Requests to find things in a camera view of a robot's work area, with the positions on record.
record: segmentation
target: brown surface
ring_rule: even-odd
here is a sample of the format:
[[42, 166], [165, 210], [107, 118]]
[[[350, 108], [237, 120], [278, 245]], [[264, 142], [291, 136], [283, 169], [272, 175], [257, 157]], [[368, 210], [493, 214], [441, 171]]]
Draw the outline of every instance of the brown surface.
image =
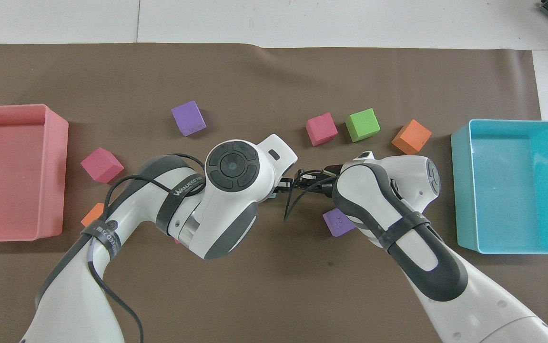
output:
[[[207, 128], [183, 137], [170, 109], [196, 100]], [[456, 244], [450, 134], [471, 118], [539, 119], [531, 53], [513, 50], [261, 49], [248, 45], [0, 46], [0, 105], [43, 102], [70, 123], [64, 231], [0, 243], [0, 342], [28, 328], [37, 289], [82, 229], [107, 186], [80, 162], [98, 146], [127, 174], [152, 155], [201, 159], [217, 143], [274, 132], [296, 167], [342, 163], [364, 150], [399, 154], [390, 141], [410, 119], [433, 136], [421, 154], [443, 191], [426, 211], [450, 246], [548, 323], [548, 256], [487, 256]], [[373, 107], [382, 131], [351, 143], [344, 121]], [[339, 134], [316, 148], [306, 120], [330, 111]], [[400, 269], [361, 233], [333, 238], [308, 195], [287, 224], [268, 200], [230, 256], [202, 261], [143, 224], [105, 280], [143, 320], [147, 342], [438, 342]], [[131, 318], [113, 306], [126, 340]]]

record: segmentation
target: black strap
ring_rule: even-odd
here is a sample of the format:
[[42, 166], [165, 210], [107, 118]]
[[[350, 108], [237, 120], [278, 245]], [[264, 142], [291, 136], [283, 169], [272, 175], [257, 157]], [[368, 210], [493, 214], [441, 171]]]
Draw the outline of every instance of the black strap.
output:
[[109, 227], [100, 219], [91, 222], [87, 228], [82, 230], [82, 234], [98, 239], [107, 248], [110, 259], [113, 259], [122, 247], [122, 242], [119, 236], [117, 236], [115, 228]]
[[403, 237], [409, 230], [419, 226], [420, 224], [430, 224], [431, 221], [424, 217], [420, 212], [412, 212], [404, 215], [401, 219], [392, 224], [389, 230], [386, 230], [381, 236], [378, 237], [378, 241], [388, 252], [391, 245], [393, 245], [398, 239]]
[[193, 190], [203, 183], [204, 176], [196, 173], [187, 176], [187, 178], [171, 189], [158, 211], [158, 217], [156, 217], [156, 227], [161, 232], [168, 234], [170, 220], [172, 220], [174, 213], [176, 213], [183, 199], [189, 195], [193, 195]]

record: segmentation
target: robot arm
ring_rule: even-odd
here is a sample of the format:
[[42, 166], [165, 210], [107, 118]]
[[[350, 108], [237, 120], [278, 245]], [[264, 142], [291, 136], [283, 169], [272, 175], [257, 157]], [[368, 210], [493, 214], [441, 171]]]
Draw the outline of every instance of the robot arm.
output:
[[421, 214], [438, 194], [427, 158], [364, 152], [342, 167], [332, 197], [400, 265], [442, 341], [548, 342], [548, 326], [444, 244]]
[[296, 160], [276, 135], [258, 145], [241, 140], [221, 143], [206, 160], [205, 176], [176, 155], [151, 158], [137, 172], [142, 179], [128, 182], [48, 275], [21, 342], [123, 342], [97, 280], [138, 224], [155, 223], [200, 258], [225, 256], [250, 230], [257, 203], [268, 198]]

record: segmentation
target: white floor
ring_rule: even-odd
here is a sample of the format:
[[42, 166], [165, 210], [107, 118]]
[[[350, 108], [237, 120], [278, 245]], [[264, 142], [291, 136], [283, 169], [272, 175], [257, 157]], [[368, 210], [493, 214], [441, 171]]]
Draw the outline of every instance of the white floor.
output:
[[0, 43], [249, 43], [539, 50], [548, 120], [548, 18], [537, 0], [0, 0]]

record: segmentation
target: pink tray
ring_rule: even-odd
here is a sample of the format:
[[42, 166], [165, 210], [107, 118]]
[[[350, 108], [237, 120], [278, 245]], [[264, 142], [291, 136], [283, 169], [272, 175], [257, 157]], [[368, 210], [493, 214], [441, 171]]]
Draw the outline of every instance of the pink tray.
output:
[[0, 241], [62, 232], [68, 135], [43, 104], [0, 106]]

